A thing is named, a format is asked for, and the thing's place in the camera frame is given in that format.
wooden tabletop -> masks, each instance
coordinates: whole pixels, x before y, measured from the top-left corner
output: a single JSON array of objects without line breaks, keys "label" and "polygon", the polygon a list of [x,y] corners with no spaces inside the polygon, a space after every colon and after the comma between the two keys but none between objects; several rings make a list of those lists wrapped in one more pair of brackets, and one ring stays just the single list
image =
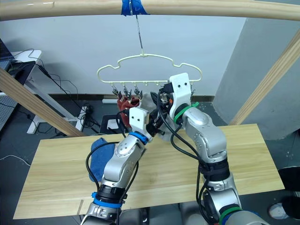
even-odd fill
[{"label": "wooden tabletop", "polygon": [[[230,170],[240,195],[284,189],[256,124],[220,128],[227,138]],[[192,143],[183,130],[179,133]],[[108,142],[123,138],[121,135],[101,137]],[[41,140],[14,219],[85,214],[92,201],[90,195],[96,191],[88,177],[85,159],[98,138]],[[146,147],[122,209],[194,201],[196,161],[159,138]]]}]

white wall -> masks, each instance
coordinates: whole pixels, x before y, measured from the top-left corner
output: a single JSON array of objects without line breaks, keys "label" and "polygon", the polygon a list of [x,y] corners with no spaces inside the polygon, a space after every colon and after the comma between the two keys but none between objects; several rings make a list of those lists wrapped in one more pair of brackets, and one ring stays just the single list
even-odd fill
[{"label": "white wall", "polygon": [[[195,83],[196,95],[215,95],[229,58],[239,38],[245,18],[208,16],[139,16],[142,43],[146,53],[171,57],[175,63],[195,64],[203,70],[203,80]],[[125,56],[139,54],[135,17],[121,15],[68,16],[0,22],[0,37],[11,51],[42,50],[46,69],[71,80],[79,93],[111,94],[109,84],[98,81],[96,71],[116,64]],[[188,72],[160,59],[133,59],[119,70],[107,69],[104,79],[167,79]],[[36,69],[34,78],[48,93],[61,93]],[[75,93],[67,82],[65,89]],[[155,90],[155,85],[143,91]]]}]

white hanger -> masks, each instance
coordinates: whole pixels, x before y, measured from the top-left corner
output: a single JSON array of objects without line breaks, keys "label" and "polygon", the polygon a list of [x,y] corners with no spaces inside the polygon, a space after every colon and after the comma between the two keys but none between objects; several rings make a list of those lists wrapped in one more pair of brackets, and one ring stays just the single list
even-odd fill
[{"label": "white hanger", "polygon": [[190,83],[193,84],[193,82],[195,81],[199,81],[202,79],[202,71],[200,68],[198,68],[197,66],[195,65],[192,65],[192,64],[188,64],[188,63],[181,63],[179,65],[176,65],[174,63],[174,60],[169,58],[169,57],[166,57],[166,56],[163,56],[163,55],[156,55],[156,54],[145,54],[144,51],[143,51],[143,45],[142,45],[142,39],[141,39],[141,34],[140,34],[140,27],[139,27],[139,22],[138,22],[138,19],[137,19],[137,15],[136,16],[136,24],[137,24],[137,30],[138,30],[138,33],[139,33],[139,38],[140,38],[140,43],[141,43],[141,49],[142,49],[142,54],[139,54],[139,55],[132,55],[132,56],[127,56],[125,58],[122,58],[120,60],[117,61],[117,66],[114,67],[113,65],[106,65],[106,66],[103,66],[101,68],[98,69],[97,71],[97,76],[98,76],[98,79],[104,83],[110,83],[112,86],[114,85],[114,83],[121,83],[123,86],[125,86],[125,83],[133,83],[133,85],[136,85],[136,83],[144,83],[145,85],[148,85],[148,83],[155,83],[156,85],[159,85],[159,83],[166,83],[168,82],[167,80],[160,80],[160,81],[104,81],[101,79],[101,76],[100,76],[100,71],[107,68],[107,67],[111,67],[113,69],[119,69],[121,67],[121,62],[124,61],[124,60],[128,60],[128,59],[133,59],[133,58],[139,58],[139,57],[158,57],[158,58],[162,58],[162,59],[166,59],[166,60],[169,60],[171,61],[172,65],[174,67],[181,67],[183,65],[185,66],[188,66],[188,67],[192,67],[194,69],[196,69],[198,72],[199,72],[199,78],[196,79],[196,80],[190,80]]}]

wooden beam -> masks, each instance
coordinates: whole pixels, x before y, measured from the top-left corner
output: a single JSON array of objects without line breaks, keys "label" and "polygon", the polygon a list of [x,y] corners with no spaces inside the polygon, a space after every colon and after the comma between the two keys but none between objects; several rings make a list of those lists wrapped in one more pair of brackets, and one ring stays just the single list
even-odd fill
[{"label": "wooden beam", "polygon": [[234,116],[230,125],[241,124],[257,107],[275,84],[283,77],[294,62],[300,57],[300,30],[295,34],[280,58],[275,62],[263,80],[259,83],[251,96]]},{"label": "wooden beam", "polygon": [[64,134],[72,137],[85,136],[1,68],[0,90]]},{"label": "wooden beam", "polygon": [[[152,15],[213,15],[300,21],[300,6],[256,0],[142,0]],[[0,3],[0,20],[120,15],[121,0],[20,0]]]}]

